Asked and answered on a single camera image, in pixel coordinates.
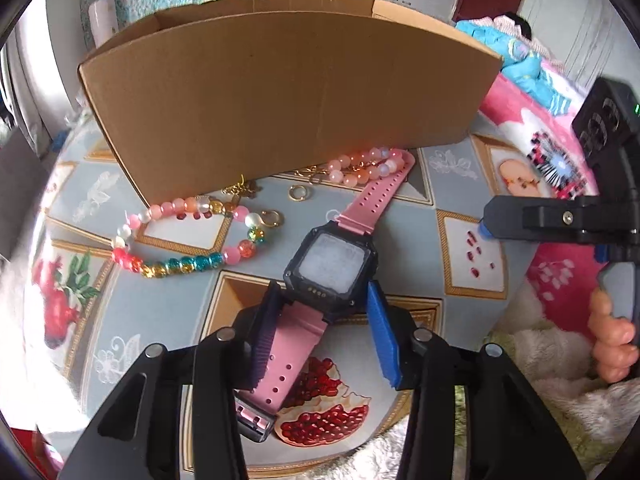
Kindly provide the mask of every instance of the person's hand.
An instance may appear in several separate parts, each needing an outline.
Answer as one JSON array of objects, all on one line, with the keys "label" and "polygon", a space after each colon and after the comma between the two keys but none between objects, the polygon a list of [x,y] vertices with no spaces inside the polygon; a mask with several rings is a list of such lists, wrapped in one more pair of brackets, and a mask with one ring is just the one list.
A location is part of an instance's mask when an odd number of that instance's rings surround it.
[{"label": "person's hand", "polygon": [[589,309],[589,329],[597,339],[592,355],[598,362],[598,375],[607,383],[621,381],[638,360],[638,348],[629,344],[636,329],[629,320],[611,316],[611,299],[599,288],[591,294]]}]

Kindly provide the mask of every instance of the beaded bracelet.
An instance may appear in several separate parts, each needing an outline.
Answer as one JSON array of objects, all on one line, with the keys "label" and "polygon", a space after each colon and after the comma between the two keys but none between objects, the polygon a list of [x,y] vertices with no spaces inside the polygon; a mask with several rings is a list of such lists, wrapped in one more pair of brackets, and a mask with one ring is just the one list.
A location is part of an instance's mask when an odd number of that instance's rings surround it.
[{"label": "beaded bracelet", "polygon": [[[249,231],[247,238],[233,247],[225,247],[222,252],[211,253],[208,256],[184,256],[180,259],[169,258],[165,262],[144,262],[142,258],[129,253],[129,241],[133,233],[143,224],[152,220],[173,216],[183,219],[186,213],[192,213],[198,219],[202,214],[210,218],[213,214],[221,214],[235,221],[244,223]],[[262,211],[262,215],[273,215],[272,223],[266,223],[258,213],[251,213],[242,205],[236,206],[232,202],[222,203],[209,196],[181,198],[173,202],[164,202],[162,205],[154,204],[146,211],[139,214],[131,214],[127,222],[118,229],[118,234],[111,240],[111,259],[123,269],[140,274],[145,278],[164,278],[174,274],[189,274],[190,272],[204,272],[204,270],[217,269],[223,264],[235,265],[243,258],[254,256],[256,248],[265,241],[265,228],[278,227],[282,223],[282,217],[277,211]]]},{"label": "beaded bracelet", "polygon": [[311,184],[319,184],[322,177],[327,176],[334,184],[355,187],[363,186],[369,180],[385,178],[403,167],[402,150],[389,150],[384,146],[354,155],[341,155],[325,165],[309,166],[294,171],[294,174],[308,176]]}]

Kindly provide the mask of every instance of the watch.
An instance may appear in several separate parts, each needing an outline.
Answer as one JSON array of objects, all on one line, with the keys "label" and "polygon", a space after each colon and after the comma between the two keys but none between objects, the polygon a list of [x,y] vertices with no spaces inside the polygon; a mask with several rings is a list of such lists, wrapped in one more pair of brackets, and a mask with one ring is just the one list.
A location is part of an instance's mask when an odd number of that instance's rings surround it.
[{"label": "watch", "polygon": [[284,272],[285,304],[276,324],[264,377],[236,393],[242,434],[263,442],[276,414],[326,327],[366,304],[367,283],[378,268],[373,230],[409,171],[414,156],[402,151],[402,170],[369,182],[335,220],[311,229]]}]

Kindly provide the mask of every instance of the bolt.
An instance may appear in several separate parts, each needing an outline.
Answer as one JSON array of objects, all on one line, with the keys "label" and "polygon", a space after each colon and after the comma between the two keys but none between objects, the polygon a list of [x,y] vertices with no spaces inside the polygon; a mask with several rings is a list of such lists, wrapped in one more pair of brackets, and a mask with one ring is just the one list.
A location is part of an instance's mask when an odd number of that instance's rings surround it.
[{"label": "bolt", "polygon": [[230,326],[223,326],[216,332],[218,341],[231,341],[236,337],[236,331]]},{"label": "bolt", "polygon": [[160,343],[153,343],[145,348],[145,355],[151,359],[158,357],[164,349]]},{"label": "bolt", "polygon": [[489,357],[500,357],[502,355],[502,347],[494,343],[485,346],[484,351]]},{"label": "bolt", "polygon": [[421,343],[427,343],[433,337],[433,333],[431,330],[427,328],[416,328],[414,330],[414,339],[416,341],[420,341]]}]

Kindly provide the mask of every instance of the white cylinder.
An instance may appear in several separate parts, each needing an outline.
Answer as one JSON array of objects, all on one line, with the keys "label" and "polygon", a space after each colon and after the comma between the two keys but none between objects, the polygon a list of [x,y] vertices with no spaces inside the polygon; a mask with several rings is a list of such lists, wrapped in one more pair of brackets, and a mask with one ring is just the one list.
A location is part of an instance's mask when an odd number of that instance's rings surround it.
[{"label": "white cylinder", "polygon": [[118,32],[115,0],[98,0],[89,6],[89,22],[95,46],[101,46]]}]

